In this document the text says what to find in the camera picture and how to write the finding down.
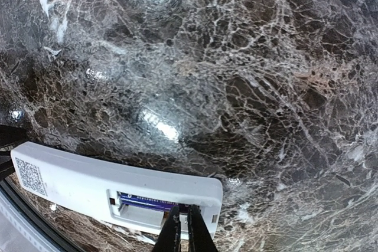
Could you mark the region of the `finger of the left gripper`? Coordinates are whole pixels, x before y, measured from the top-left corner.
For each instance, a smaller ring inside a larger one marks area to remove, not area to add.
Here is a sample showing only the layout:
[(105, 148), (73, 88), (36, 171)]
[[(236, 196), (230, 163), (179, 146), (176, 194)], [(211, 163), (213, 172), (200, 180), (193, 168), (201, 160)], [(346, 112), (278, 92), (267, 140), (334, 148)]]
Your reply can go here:
[(11, 159), (11, 151), (1, 151), (0, 154), (0, 181), (10, 176), (15, 172), (14, 164)]
[(1, 147), (11, 146), (27, 138), (27, 131), (22, 128), (13, 126), (0, 126), (0, 144)]

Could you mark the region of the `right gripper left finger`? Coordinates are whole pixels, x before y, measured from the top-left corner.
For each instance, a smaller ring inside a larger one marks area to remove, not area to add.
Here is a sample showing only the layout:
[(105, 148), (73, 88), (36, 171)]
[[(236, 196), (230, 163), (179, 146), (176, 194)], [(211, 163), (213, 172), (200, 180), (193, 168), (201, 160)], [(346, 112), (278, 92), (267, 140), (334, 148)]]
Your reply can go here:
[(152, 249), (153, 252), (180, 252), (181, 251), (181, 222), (178, 206), (171, 208), (159, 237)]

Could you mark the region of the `blue battery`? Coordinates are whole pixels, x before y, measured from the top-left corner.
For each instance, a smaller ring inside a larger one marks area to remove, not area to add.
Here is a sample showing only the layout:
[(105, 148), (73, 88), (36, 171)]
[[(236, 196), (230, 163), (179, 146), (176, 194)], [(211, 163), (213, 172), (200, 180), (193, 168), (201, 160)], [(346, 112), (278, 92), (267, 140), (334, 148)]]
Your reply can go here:
[(190, 207), (188, 204), (163, 201), (126, 193), (118, 193), (118, 197), (121, 204), (162, 212), (169, 212), (173, 207), (178, 207), (180, 214), (187, 214)]

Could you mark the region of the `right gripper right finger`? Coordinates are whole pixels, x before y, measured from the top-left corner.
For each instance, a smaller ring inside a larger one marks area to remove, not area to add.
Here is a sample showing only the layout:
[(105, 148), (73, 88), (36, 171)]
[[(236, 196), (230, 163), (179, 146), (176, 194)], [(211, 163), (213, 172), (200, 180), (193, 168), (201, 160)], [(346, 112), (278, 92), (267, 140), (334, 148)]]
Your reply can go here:
[(218, 252), (198, 206), (191, 205), (187, 215), (190, 252)]

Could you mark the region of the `white remote control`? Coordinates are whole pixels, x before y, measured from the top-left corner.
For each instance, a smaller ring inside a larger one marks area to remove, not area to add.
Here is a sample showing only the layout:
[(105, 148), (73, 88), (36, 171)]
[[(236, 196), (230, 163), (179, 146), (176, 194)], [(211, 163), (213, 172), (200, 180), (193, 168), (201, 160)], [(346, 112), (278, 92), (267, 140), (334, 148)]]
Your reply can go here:
[[(25, 190), (80, 214), (159, 234), (169, 212), (121, 204), (118, 193), (126, 193), (196, 205), (209, 233), (216, 232), (223, 200), (218, 179), (126, 166), (32, 142), (14, 148), (11, 159)], [(188, 238), (187, 214), (180, 214), (183, 239)]]

